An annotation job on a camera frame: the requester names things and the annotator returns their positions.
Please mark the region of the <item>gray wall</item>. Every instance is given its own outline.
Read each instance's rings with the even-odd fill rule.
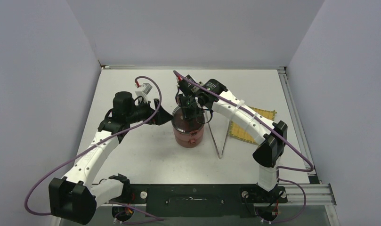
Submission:
[[[105,65],[285,66],[324,0],[68,0]]]
[[[66,1],[0,1],[0,225],[49,223],[24,197],[76,153],[99,73]],[[34,210],[50,210],[47,185]]]
[[[381,1],[326,0],[287,72],[340,222],[381,225]]]

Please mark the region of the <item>white table surface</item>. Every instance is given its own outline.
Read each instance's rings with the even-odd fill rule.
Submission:
[[[276,70],[177,70],[190,74],[204,83],[215,78],[226,85],[247,105],[265,110],[276,110],[275,121],[288,125],[287,138],[297,149],[294,126]],[[140,75],[155,80],[162,90],[162,106],[168,112],[176,107],[176,78],[167,69],[103,70],[99,81],[78,153],[92,141],[105,113],[113,106],[116,92],[129,91],[135,96],[134,78]],[[153,88],[149,99],[158,98]],[[214,114],[211,122],[214,137],[220,146],[227,131],[228,120]],[[258,181],[258,164],[252,153],[257,146],[228,137],[223,158],[215,152],[211,134],[205,127],[203,141],[195,148],[187,149],[176,143],[171,122],[162,126],[143,125],[130,131],[122,143],[109,155],[95,178],[97,183],[117,173],[127,176],[133,184],[253,184]],[[284,166],[305,168],[300,157],[286,147],[281,158]],[[309,183],[308,175],[280,169],[280,178],[297,183]]]

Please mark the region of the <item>yellow grid mat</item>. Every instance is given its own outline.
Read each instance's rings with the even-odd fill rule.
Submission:
[[[273,110],[273,111],[267,111],[267,110],[262,110],[262,109],[258,109],[258,108],[255,108],[255,107],[250,107],[250,108],[252,110],[254,110],[255,112],[257,112],[258,114],[260,114],[263,117],[265,117],[267,119],[270,119],[270,120],[274,120],[275,119],[275,114],[277,113],[275,110]],[[242,140],[244,142],[251,143],[251,144],[254,144],[254,145],[259,145],[259,144],[257,144],[255,142],[253,137],[250,136],[250,134],[248,134],[246,131],[244,131],[244,129],[242,127],[240,127],[239,125],[237,125],[236,123],[234,123],[232,121],[230,122],[230,125],[229,125],[229,132],[228,132],[228,134],[231,137],[234,137],[234,138],[236,138],[238,140]]]

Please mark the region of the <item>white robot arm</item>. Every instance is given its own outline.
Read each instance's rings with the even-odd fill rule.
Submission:
[[[186,76],[186,78],[194,82],[194,79],[190,75]],[[258,122],[255,117],[258,117],[263,123],[284,138],[287,136],[287,125],[282,121],[275,123],[256,113],[245,105],[243,100],[235,97],[230,90],[215,79],[210,79],[205,84],[201,82],[198,84],[233,103],[233,105],[178,78],[178,86],[182,94],[178,95],[177,102],[182,107],[185,120],[200,116],[204,111],[203,107],[206,107],[207,110],[222,114],[242,127],[260,144],[253,154],[254,160],[259,164],[258,186],[266,191],[274,189],[278,184],[277,166],[283,154],[284,143]]]
[[[89,146],[92,148],[83,155],[64,176],[54,178],[49,184],[49,200],[51,214],[80,224],[87,224],[93,217],[96,208],[109,200],[121,196],[129,185],[129,180],[123,175],[111,176],[103,183],[92,187],[96,174],[108,155],[121,143],[125,133],[100,143],[112,134],[128,129],[131,124],[152,117],[155,110],[150,107],[147,94],[151,89],[149,83],[138,87],[136,95],[141,100],[135,105],[135,100],[129,92],[118,92],[110,109]],[[154,99],[157,107],[159,100]],[[162,125],[171,121],[172,115],[161,106],[157,109],[150,125]]]

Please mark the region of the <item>purple cable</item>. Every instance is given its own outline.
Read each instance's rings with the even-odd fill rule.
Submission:
[[[155,222],[155,221],[164,221],[163,218],[159,218],[159,217],[156,217],[154,216],[153,214],[150,214],[146,211],[143,211],[141,209],[138,209],[136,207],[133,207],[133,206],[129,206],[128,204],[125,204],[125,203],[120,203],[120,202],[113,202],[113,201],[110,201],[108,202],[109,204],[116,204],[116,205],[120,205],[120,206],[123,206],[123,207],[127,207],[131,210],[134,210],[134,211],[138,211],[139,213],[143,213],[145,214],[146,216],[149,216],[149,217],[152,217],[154,218],[153,220],[144,220],[144,221],[139,221],[139,222],[123,222],[123,224],[125,225],[140,225],[140,224],[144,224],[144,223],[150,223],[150,222]],[[119,213],[117,213],[114,218],[117,218],[117,216],[119,216],[120,214],[122,214],[123,212],[125,211],[121,211]]]
[[[303,207],[301,208],[301,210],[300,210],[296,215],[294,215],[293,217],[288,218],[288,219],[284,219],[284,220],[279,220],[279,221],[273,221],[273,222],[271,221],[271,224],[284,223],[284,222],[288,222],[288,221],[291,221],[291,220],[295,219],[296,217],[298,217],[298,216],[305,210],[305,207],[306,207],[306,205],[307,205],[307,196],[305,195],[305,191],[304,191],[304,189],[303,189],[299,184],[297,184],[296,182],[290,181],[290,180],[284,180],[284,179],[280,179],[280,178],[279,178],[279,180],[280,180],[280,181],[283,181],[283,182],[287,182],[287,183],[294,184],[294,185],[296,185],[297,187],[299,187],[299,188],[301,189],[301,191],[303,192],[303,196],[304,196],[304,204],[303,204]]]
[[[216,98],[220,99],[220,100],[223,100],[225,101],[226,103],[232,105],[232,106],[237,106],[235,103],[219,96],[218,94],[216,93],[213,93],[209,90],[207,90],[206,88],[200,86],[199,84],[195,83],[195,82],[192,82],[190,81],[189,79],[187,79],[186,77],[182,76],[181,74],[179,74],[177,71],[174,71],[174,74],[177,76],[177,77],[180,77],[181,79],[191,83],[192,85],[200,88],[201,90],[215,96]],[[240,107],[241,110],[243,110],[244,112],[246,112],[247,114],[249,114],[251,117],[254,115],[253,113],[251,113],[249,110],[245,109],[244,107]],[[257,120],[261,125],[263,125],[264,127],[266,127],[269,131],[271,131],[271,133],[275,134],[275,136],[277,136],[279,139],[281,139],[287,146],[289,146],[298,156],[300,156],[310,167],[310,169],[298,169],[298,168],[292,168],[292,167],[287,167],[287,166],[278,166],[277,169],[285,169],[285,170],[293,170],[293,171],[300,171],[300,172],[312,172],[314,170],[314,166],[312,165],[312,163],[306,158],[304,157],[293,145],[291,145],[289,143],[289,141],[287,141],[283,136],[281,136],[280,134],[278,134],[276,131],[274,131],[273,129],[271,129],[267,124],[265,124],[261,119],[259,119],[258,117],[254,117],[255,120]]]
[[[91,151],[93,148],[95,148],[97,145],[101,145],[102,143],[106,142],[107,140],[109,140],[109,139],[111,139],[111,138],[113,138],[113,137],[116,137],[116,136],[118,136],[118,135],[120,135],[120,134],[129,132],[129,131],[131,131],[131,130],[133,130],[133,129],[138,128],[139,126],[141,126],[141,125],[147,123],[148,121],[150,121],[150,120],[155,116],[155,114],[157,114],[157,111],[158,111],[158,109],[160,108],[160,106],[161,106],[161,101],[162,101],[162,95],[161,95],[161,90],[160,90],[160,88],[158,87],[157,83],[155,83],[155,81],[152,80],[152,79],[149,78],[149,77],[146,77],[146,76],[139,76],[139,77],[135,78],[135,81],[137,81],[138,79],[147,79],[147,80],[151,81],[151,82],[155,85],[155,87],[157,88],[157,90],[158,90],[158,95],[159,95],[160,101],[158,102],[158,105],[157,105],[155,111],[153,112],[153,114],[152,114],[148,119],[146,119],[146,120],[144,120],[143,122],[141,122],[140,124],[138,124],[138,125],[136,125],[136,126],[133,126],[133,127],[131,127],[131,128],[125,129],[125,130],[123,130],[123,131],[121,131],[121,132],[112,134],[111,136],[109,136],[109,137],[107,137],[107,138],[105,138],[105,139],[103,139],[103,140],[97,142],[96,145],[93,145],[93,146],[89,147],[88,149],[86,149],[85,151],[83,151],[81,154],[75,156],[73,159],[70,159],[70,160],[68,160],[68,161],[66,161],[66,162],[64,162],[64,163],[62,163],[61,165],[57,166],[56,168],[52,169],[49,173],[47,173],[46,175],[44,175],[40,180],[38,180],[38,181],[32,186],[32,188],[29,190],[27,196],[25,197],[24,208],[25,208],[25,210],[26,210],[27,212],[29,212],[29,213],[31,213],[31,214],[33,214],[33,215],[37,215],[37,216],[48,216],[48,215],[51,215],[50,212],[49,212],[49,213],[35,212],[35,211],[33,211],[32,209],[30,209],[30,208],[28,207],[28,200],[29,200],[31,194],[33,193],[33,191],[35,190],[35,188],[36,188],[40,183],[42,183],[46,178],[48,178],[50,175],[52,175],[54,172],[56,172],[57,170],[59,170],[59,169],[62,168],[63,166],[68,165],[69,163],[75,161],[76,159],[78,159],[78,158],[84,156],[86,153],[90,152],[90,151]]]

